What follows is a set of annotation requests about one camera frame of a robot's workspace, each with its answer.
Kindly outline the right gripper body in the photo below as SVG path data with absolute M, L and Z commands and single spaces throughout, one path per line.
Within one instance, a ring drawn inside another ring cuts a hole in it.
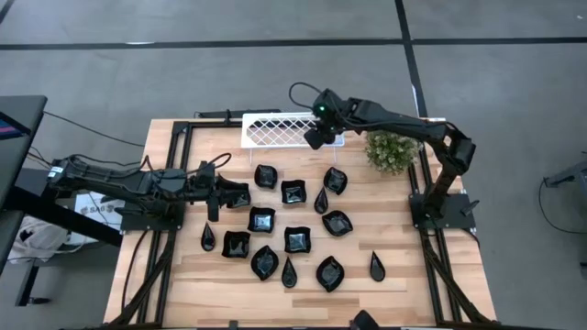
M 325 143 L 334 143 L 337 135 L 346 131 L 351 131 L 360 135 L 362 130 L 356 128 L 343 112 L 344 101 L 338 101 L 338 106 L 334 109 L 325 108 L 324 106 L 314 107 L 314 116 L 318 119 L 316 130 L 319 131 Z

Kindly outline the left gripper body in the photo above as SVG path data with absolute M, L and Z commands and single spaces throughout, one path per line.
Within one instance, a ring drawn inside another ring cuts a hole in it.
M 205 202 L 207 219 L 210 222 L 219 221 L 219 197 L 214 184 L 189 181 L 185 188 L 185 201 L 190 204 Z

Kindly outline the black square mini plate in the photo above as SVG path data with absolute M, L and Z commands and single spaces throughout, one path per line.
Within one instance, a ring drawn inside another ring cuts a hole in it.
M 311 251 L 311 229 L 305 226 L 286 227 L 284 250 L 287 253 L 309 253 Z
M 235 190 L 224 190 L 224 189 L 220 189 L 221 190 L 221 196 L 222 197 L 238 197 L 238 207 L 241 206 L 247 206 L 250 205 L 251 202 L 251 197 L 250 197 L 250 193 L 249 190 L 247 191 L 235 191 Z
M 274 228 L 275 210 L 272 208 L 252 207 L 249 211 L 248 230 L 270 234 Z
M 226 231 L 222 256 L 228 259 L 246 259 L 249 254 L 250 233 Z
M 282 202 L 284 204 L 297 204 L 306 202 L 305 181 L 293 180 L 281 183 Z
M 273 166 L 259 164 L 254 173 L 254 181 L 261 188 L 273 189 L 278 181 L 278 172 Z

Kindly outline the black teardrop mini plate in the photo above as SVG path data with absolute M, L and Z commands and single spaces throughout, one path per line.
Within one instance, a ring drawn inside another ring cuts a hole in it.
M 287 289 L 291 289 L 297 284 L 297 280 L 297 272 L 294 268 L 294 264 L 292 263 L 291 259 L 287 257 L 282 269 L 282 285 Z
M 377 254 L 372 251 L 371 253 L 371 265 L 370 275 L 374 281 L 383 281 L 386 276 L 386 270 Z
M 314 209 L 315 211 L 322 215 L 328 209 L 328 199 L 327 199 L 327 192 L 326 188 L 322 187 L 320 192 L 318 193 L 315 201 L 314 201 Z
M 203 233 L 201 235 L 201 247 L 205 252 L 212 251 L 216 246 L 216 237 L 212 227 L 205 223 Z

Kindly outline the potted green artificial plant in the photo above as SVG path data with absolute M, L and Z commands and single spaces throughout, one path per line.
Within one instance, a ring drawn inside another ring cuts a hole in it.
M 366 141 L 365 154 L 370 165 L 393 175 L 406 171 L 419 150 L 414 139 L 385 131 L 369 132 Z

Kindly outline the black bar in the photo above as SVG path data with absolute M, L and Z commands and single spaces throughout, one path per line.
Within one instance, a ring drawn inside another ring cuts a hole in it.
M 247 110 L 222 110 L 215 112 L 194 112 L 193 118 L 196 119 L 213 119 L 220 118 L 222 120 L 234 121 L 241 118 L 246 114 L 270 114 L 280 113 L 280 109 L 247 109 Z

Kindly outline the white cardboard box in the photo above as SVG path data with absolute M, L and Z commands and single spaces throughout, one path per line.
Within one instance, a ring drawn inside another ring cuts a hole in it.
M 122 215 L 117 213 L 115 209 L 124 207 L 125 202 L 123 200 L 102 202 L 104 197 L 103 194 L 98 192 L 78 194 L 74 211 L 95 222 L 120 230 Z

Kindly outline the white bag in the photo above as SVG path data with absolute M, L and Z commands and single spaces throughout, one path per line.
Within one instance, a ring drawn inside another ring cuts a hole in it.
M 48 261 L 65 243 L 68 232 L 56 225 L 26 215 L 17 231 L 8 260 L 12 263 L 32 259 Z

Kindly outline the black office desk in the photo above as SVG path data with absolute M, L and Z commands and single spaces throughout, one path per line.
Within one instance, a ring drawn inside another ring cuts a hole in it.
M 17 186 L 17 178 L 39 130 L 47 101 L 43 95 L 0 96 L 0 112 L 31 130 L 29 136 L 0 140 L 0 275 L 25 215 L 117 248 L 122 244 L 122 235 L 114 228 L 57 205 L 50 196 L 37 195 Z

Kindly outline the computer screen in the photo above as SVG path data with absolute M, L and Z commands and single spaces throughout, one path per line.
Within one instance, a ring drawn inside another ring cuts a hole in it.
M 31 130 L 11 116 L 0 112 L 0 140 L 29 136 Z

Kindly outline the grey metal stand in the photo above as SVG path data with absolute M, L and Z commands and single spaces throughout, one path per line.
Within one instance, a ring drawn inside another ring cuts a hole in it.
M 549 188 L 558 187 L 564 182 L 577 182 L 582 190 L 587 193 L 587 160 L 578 162 L 557 174 L 544 179 Z

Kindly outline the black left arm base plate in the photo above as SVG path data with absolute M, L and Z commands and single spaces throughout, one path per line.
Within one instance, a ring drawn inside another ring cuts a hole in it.
M 183 227 L 185 204 L 173 203 L 164 215 L 146 213 L 132 203 L 116 207 L 115 211 L 122 216 L 120 228 L 123 231 L 176 231 Z

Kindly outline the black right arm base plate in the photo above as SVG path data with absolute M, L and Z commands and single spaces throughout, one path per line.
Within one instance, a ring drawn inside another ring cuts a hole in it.
M 423 208 L 424 195 L 409 196 L 409 206 L 413 225 L 419 229 L 460 228 L 470 229 L 476 226 L 472 210 L 479 203 L 471 201 L 467 194 L 449 194 L 443 204 L 443 215 L 439 218 L 427 216 Z

